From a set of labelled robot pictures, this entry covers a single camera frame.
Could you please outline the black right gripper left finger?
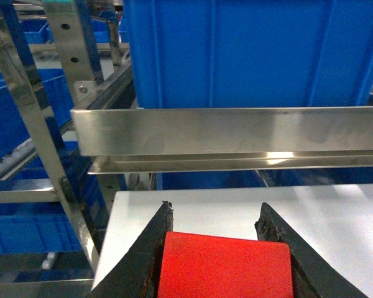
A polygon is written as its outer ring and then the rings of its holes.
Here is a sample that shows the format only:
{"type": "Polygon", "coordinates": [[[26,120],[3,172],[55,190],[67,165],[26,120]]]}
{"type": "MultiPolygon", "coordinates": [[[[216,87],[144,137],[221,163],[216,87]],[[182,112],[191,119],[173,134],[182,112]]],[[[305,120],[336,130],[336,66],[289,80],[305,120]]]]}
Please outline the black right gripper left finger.
{"type": "Polygon", "coordinates": [[[172,230],[172,203],[163,201],[128,252],[88,297],[157,297],[165,237],[172,230]]]}

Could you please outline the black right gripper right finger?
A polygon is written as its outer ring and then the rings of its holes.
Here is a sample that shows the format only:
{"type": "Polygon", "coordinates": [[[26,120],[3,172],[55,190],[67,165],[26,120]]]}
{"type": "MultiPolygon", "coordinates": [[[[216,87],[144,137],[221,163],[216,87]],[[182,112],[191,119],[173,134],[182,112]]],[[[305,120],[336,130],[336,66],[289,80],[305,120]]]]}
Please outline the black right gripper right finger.
{"type": "Polygon", "coordinates": [[[325,261],[268,203],[255,223],[261,241],[288,245],[295,297],[365,297],[356,286],[325,261]]]}

